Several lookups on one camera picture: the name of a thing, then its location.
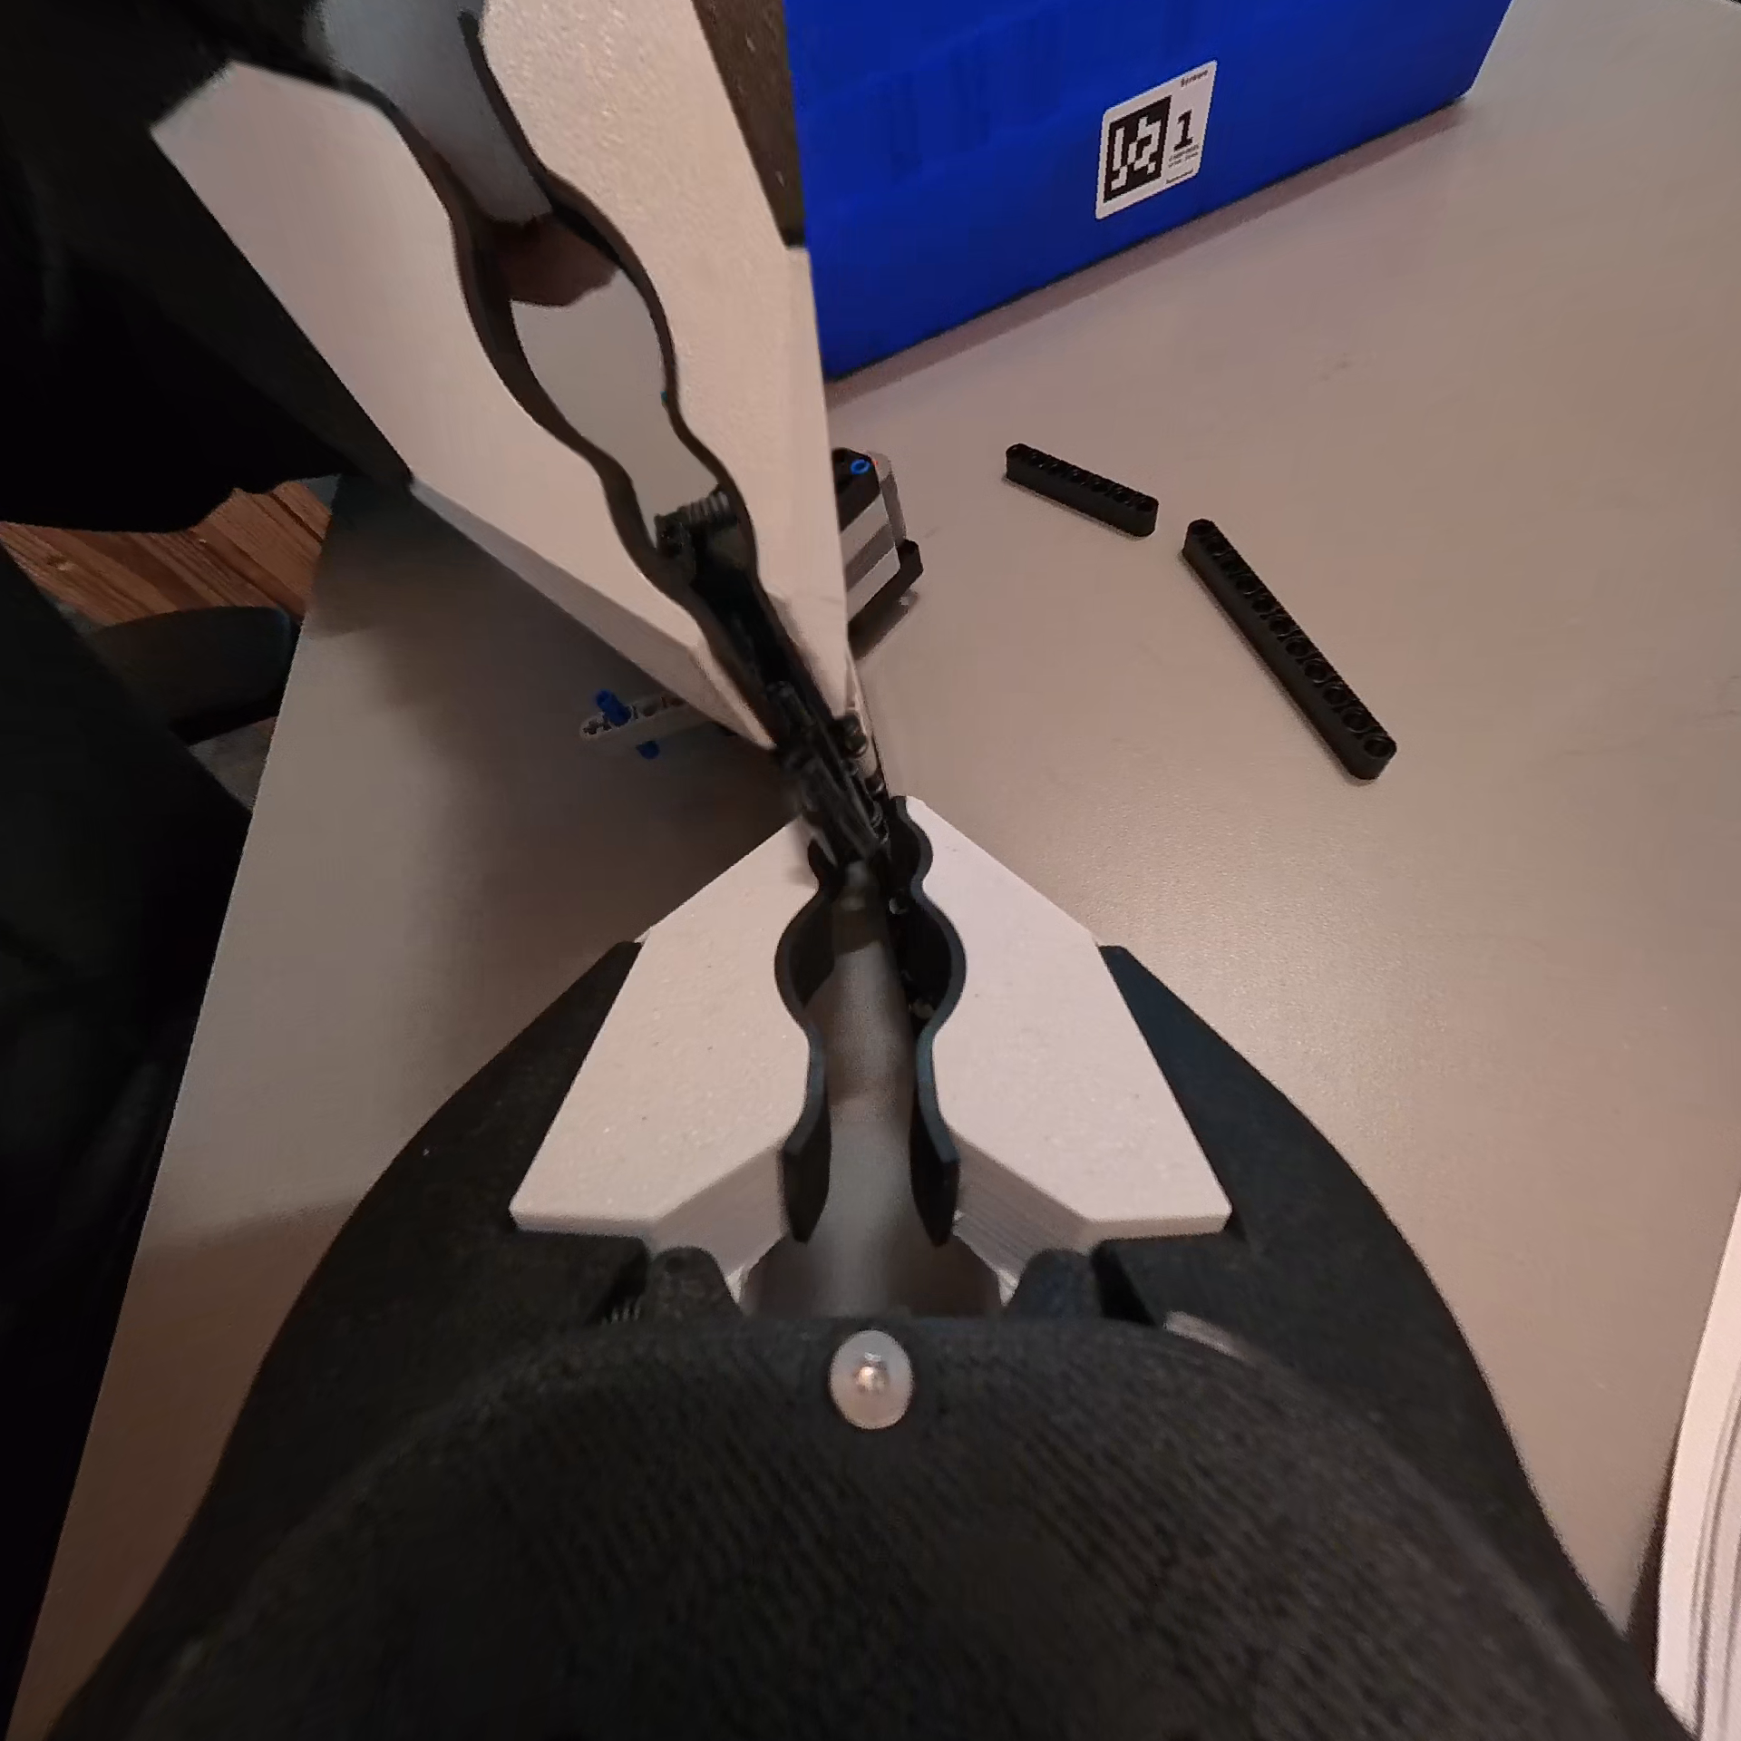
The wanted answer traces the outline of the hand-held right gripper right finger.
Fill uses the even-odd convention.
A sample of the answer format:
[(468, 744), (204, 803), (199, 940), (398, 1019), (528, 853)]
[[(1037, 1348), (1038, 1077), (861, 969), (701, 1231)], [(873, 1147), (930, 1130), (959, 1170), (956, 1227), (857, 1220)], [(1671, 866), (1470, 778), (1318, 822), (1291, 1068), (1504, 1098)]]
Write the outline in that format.
[(1047, 1251), (1225, 1231), (1226, 1191), (1096, 936), (923, 799), (895, 798), (887, 827), (930, 1244), (1011, 1302)]

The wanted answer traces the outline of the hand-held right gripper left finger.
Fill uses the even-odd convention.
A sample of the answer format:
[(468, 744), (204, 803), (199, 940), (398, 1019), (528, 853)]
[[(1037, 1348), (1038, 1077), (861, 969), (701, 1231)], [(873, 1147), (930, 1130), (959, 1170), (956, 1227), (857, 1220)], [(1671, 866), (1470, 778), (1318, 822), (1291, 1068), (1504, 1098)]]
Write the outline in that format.
[(510, 1212), (528, 1233), (703, 1249), (733, 1299), (788, 1235), (782, 1151), (812, 1102), (812, 1040), (777, 946), (821, 893), (802, 821), (654, 921)]

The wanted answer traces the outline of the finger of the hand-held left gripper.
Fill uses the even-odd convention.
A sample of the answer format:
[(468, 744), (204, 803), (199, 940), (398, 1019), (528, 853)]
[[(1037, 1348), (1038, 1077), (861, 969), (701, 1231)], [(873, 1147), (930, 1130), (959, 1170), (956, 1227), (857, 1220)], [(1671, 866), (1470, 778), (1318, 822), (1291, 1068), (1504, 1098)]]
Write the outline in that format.
[(427, 509), (654, 683), (771, 747), (698, 620), (628, 549), (597, 463), (487, 349), (449, 205), (390, 109), (231, 61), (149, 132)]
[(856, 706), (812, 263), (775, 229), (692, 3), (484, 3), (475, 58), (556, 210), (637, 283), (675, 434), (821, 695)]

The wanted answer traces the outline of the toy brick motor assembly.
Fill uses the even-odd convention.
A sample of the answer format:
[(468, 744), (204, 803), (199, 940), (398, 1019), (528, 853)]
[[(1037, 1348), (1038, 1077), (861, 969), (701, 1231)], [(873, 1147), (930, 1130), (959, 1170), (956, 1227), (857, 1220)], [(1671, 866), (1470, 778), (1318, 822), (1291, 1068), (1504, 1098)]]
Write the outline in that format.
[[(857, 644), (898, 612), (920, 579), (923, 552), (908, 533), (887, 456), (835, 448), (834, 482), (845, 624)], [(588, 745), (632, 747), (642, 759), (654, 759), (670, 736), (713, 725), (713, 719), (667, 690), (626, 698), (611, 688), (598, 688), (593, 712), (580, 723), (580, 740)]]

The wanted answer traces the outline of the black toy beam with pins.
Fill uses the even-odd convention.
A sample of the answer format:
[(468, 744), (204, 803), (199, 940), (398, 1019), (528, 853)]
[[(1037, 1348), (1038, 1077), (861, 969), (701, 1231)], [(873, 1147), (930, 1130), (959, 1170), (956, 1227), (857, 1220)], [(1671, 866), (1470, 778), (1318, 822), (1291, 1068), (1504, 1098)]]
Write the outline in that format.
[(767, 730), (797, 815), (838, 879), (865, 869), (885, 905), (890, 948), (913, 1031), (943, 998), (947, 948), (926, 933), (918, 902), (920, 840), (891, 798), (857, 706), (835, 708), (777, 620), (726, 488), (654, 520), (654, 543), (677, 598), (703, 622), (731, 677)]

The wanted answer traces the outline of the person's left forearm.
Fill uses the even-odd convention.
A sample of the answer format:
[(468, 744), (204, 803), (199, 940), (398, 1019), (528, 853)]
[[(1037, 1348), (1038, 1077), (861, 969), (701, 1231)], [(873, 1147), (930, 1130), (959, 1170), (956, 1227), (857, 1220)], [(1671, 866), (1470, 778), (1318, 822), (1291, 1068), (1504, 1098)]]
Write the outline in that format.
[(335, 82), (314, 3), (2, 3), (2, 518), (185, 531), (408, 468), (154, 138), (231, 61)]

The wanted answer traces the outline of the person's left hand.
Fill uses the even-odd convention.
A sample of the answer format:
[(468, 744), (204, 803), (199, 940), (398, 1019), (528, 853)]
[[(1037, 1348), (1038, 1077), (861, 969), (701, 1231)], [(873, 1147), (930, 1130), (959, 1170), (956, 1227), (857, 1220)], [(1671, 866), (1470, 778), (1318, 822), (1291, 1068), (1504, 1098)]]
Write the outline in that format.
[(618, 276), (618, 261), (553, 212), (525, 224), (492, 224), (492, 240), (506, 295), (523, 307), (569, 308)]

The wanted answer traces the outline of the blue plastic bin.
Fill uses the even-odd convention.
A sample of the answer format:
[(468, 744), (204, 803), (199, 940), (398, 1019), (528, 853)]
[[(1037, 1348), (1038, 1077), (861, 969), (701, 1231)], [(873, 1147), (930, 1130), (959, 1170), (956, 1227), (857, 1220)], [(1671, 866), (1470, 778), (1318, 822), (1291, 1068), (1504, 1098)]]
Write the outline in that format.
[(1504, 1), (785, 3), (843, 377), (1460, 102)]

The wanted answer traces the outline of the black office chair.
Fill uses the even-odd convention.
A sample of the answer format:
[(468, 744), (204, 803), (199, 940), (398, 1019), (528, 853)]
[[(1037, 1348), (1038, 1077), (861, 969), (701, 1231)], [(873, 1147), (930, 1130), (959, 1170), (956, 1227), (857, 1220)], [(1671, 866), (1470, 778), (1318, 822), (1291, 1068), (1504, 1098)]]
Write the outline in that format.
[(212, 605), (88, 630), (83, 642), (188, 747), (277, 716), (299, 620), (273, 605)]

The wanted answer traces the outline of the short black toy beam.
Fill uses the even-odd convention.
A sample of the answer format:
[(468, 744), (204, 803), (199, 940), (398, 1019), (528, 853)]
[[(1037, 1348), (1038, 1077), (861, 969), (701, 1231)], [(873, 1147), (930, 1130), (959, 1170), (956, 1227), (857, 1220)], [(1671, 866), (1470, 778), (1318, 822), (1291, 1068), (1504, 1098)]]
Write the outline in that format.
[(1128, 537), (1153, 537), (1158, 525), (1158, 500), (1131, 484), (1055, 453), (1014, 443), (1005, 453), (1005, 479), (1056, 507), (1092, 518)]

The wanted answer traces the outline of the long black toy beam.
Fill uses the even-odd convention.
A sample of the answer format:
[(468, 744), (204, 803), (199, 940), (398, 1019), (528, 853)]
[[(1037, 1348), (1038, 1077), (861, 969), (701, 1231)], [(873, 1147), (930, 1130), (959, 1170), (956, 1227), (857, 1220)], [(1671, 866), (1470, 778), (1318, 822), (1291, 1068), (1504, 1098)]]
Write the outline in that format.
[(1209, 518), (1193, 518), (1182, 557), (1340, 768), (1358, 782), (1378, 778), (1398, 753), (1396, 740), (1232, 538)]

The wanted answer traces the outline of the white instruction booklet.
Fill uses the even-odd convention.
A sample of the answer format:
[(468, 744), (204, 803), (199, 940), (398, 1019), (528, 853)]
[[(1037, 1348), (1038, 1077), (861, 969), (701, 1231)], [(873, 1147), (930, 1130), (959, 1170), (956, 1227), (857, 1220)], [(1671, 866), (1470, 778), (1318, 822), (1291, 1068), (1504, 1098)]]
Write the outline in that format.
[(1738, 1736), (1738, 1218), (1671, 1462), (1656, 1680), (1693, 1736)]

